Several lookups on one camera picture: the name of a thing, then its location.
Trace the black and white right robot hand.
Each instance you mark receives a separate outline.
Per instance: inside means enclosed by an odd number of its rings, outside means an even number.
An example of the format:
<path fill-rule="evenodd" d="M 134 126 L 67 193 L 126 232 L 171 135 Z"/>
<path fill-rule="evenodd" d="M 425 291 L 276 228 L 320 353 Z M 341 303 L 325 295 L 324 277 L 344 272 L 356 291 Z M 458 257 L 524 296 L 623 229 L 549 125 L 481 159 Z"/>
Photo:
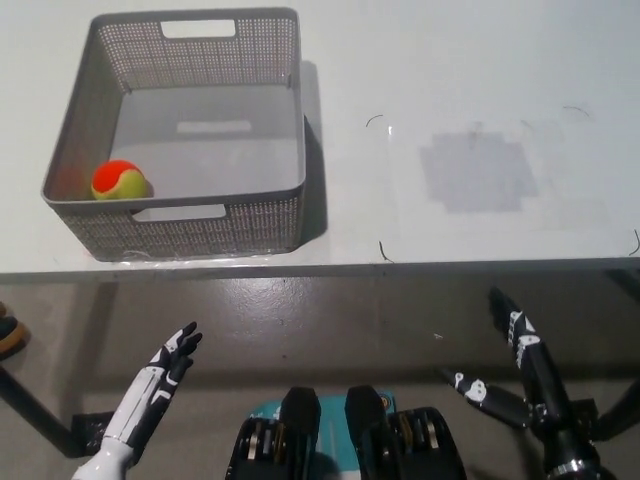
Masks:
<path fill-rule="evenodd" d="M 602 479 L 600 457 L 577 415 L 550 352 L 526 313 L 497 287 L 488 294 L 495 329 L 503 336 L 520 373 L 520 397 L 461 371 L 439 374 L 467 403 L 519 430 L 530 430 L 543 446 L 548 479 Z"/>

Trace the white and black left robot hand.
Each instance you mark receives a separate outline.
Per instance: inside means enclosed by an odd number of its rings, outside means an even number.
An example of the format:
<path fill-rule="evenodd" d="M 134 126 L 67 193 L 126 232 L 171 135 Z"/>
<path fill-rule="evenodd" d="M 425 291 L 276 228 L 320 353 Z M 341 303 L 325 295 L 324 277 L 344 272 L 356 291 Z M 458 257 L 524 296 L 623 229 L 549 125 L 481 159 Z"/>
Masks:
<path fill-rule="evenodd" d="M 129 385 L 101 438 L 97 453 L 75 479 L 117 480 L 137 465 L 170 406 L 203 335 L 191 322 L 161 345 Z"/>

